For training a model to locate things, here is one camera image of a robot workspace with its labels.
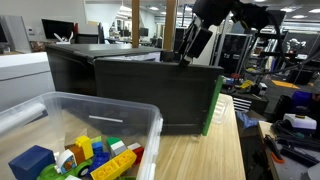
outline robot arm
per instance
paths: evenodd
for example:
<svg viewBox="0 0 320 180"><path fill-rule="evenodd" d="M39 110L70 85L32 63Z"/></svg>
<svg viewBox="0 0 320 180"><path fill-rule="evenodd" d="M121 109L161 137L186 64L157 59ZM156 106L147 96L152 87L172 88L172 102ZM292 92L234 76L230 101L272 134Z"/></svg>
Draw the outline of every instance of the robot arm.
<svg viewBox="0 0 320 180"><path fill-rule="evenodd" d="M240 21L245 29L253 27L261 30L269 23L266 8L251 3L244 4L239 0L197 0L192 10L197 16L184 35L179 49L182 55L179 65L186 67L193 58L200 56L212 36L209 27L219 26L230 11L234 14L232 20Z"/></svg>

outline office ceiling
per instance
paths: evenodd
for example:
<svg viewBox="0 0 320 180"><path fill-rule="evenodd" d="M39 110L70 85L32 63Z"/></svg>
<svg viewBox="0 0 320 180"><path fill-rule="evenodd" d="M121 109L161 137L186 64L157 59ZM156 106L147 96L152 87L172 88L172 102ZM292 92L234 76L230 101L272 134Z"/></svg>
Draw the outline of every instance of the office ceiling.
<svg viewBox="0 0 320 180"><path fill-rule="evenodd" d="M121 0L86 0L90 2L104 2L104 3L122 3ZM153 13L157 16L164 16L161 12L166 11L167 0L140 0L140 7ZM178 12L183 12L184 4L193 4L195 0L179 0ZM255 0L241 0L244 3L255 3L260 6L268 6L270 10L280 10L288 6L300 6L301 8L287 12L286 21L308 21L308 22L320 22L320 13L309 13L312 9L320 9L320 0L265 0L264 2L255 2ZM123 0L123 4L131 6L132 0ZM154 11L148 9L148 7L157 7L159 10ZM307 16L302 19L292 18L295 15ZM190 11L185 12L185 16L191 16Z"/></svg>

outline green tape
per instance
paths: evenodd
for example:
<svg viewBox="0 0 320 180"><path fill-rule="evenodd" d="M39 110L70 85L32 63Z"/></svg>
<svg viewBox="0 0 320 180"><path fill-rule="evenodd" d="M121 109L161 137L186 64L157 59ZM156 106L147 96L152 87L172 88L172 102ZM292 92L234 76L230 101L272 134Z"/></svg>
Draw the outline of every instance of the green tape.
<svg viewBox="0 0 320 180"><path fill-rule="evenodd" d="M219 76L217 79L217 83L216 83L216 88L214 89L213 92L213 96L212 96L212 100L211 100L211 104L210 104L210 108L209 108L209 113L207 116L207 120L204 124L204 128L202 130L202 135L203 136L207 136L208 131L209 131L209 127L211 124L211 119L214 113L214 108L216 107L217 101L218 101L218 97L221 91L221 87L222 87L222 82L223 82L223 77Z"/></svg>

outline plastic storage bin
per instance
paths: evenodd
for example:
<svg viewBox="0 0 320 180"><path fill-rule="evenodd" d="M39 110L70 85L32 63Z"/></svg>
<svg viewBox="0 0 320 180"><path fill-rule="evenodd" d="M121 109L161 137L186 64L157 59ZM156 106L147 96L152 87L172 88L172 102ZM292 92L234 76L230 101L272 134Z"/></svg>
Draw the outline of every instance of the plastic storage bin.
<svg viewBox="0 0 320 180"><path fill-rule="evenodd" d="M153 105L75 95L47 93L0 113L1 179L15 179L8 162L39 145L64 151L66 132L86 128L90 138L101 135L139 143L142 161L130 175L153 179L162 129L160 111Z"/></svg>

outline clear plastic bin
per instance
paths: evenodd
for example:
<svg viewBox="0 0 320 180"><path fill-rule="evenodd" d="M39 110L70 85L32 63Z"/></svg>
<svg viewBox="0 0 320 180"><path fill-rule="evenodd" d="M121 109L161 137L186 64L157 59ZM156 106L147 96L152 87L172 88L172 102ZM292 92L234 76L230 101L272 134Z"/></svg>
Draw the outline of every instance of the clear plastic bin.
<svg viewBox="0 0 320 180"><path fill-rule="evenodd" d="M153 179L162 122L153 105L68 93L43 94L0 113L1 179L15 179L8 162L30 147L39 145L61 153L65 133L79 129L87 129L90 138L101 135L104 146L108 136L122 139L127 146L141 144L143 159L130 175Z"/></svg>

